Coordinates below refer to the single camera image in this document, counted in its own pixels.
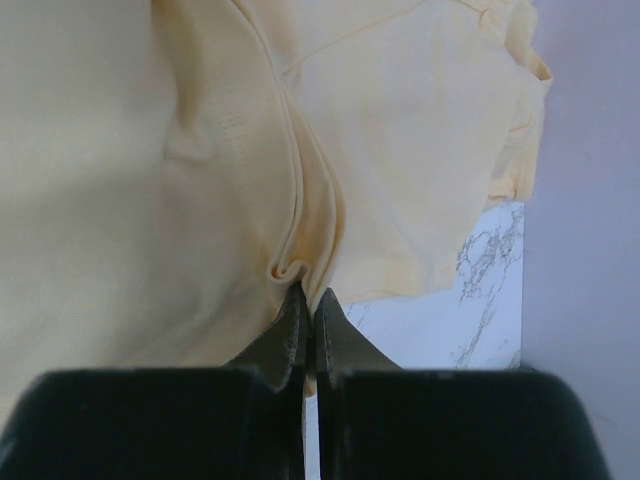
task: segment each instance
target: white marble table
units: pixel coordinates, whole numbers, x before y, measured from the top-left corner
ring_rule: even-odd
[[[346,306],[347,317],[405,368],[502,369],[520,362],[524,216],[485,213],[458,258],[454,288]],[[307,400],[307,479],[320,478],[316,397]]]

